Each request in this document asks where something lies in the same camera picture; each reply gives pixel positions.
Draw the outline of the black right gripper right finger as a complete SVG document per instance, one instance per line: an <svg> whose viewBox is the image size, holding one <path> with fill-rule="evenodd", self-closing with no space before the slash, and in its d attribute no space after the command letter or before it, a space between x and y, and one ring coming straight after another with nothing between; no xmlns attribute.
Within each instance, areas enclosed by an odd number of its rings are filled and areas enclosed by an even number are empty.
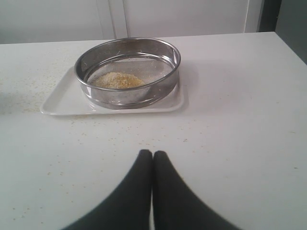
<svg viewBox="0 0 307 230"><path fill-rule="evenodd" d="M186 185L164 151L153 156L153 218L156 230L237 230Z"/></svg>

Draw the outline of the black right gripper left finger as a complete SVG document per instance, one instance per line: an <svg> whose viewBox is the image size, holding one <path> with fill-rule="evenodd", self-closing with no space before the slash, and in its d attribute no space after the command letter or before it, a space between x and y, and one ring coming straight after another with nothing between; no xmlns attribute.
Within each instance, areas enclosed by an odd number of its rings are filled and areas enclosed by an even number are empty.
<svg viewBox="0 0 307 230"><path fill-rule="evenodd" d="M66 230L149 230L153 154L140 150L121 183L97 207Z"/></svg>

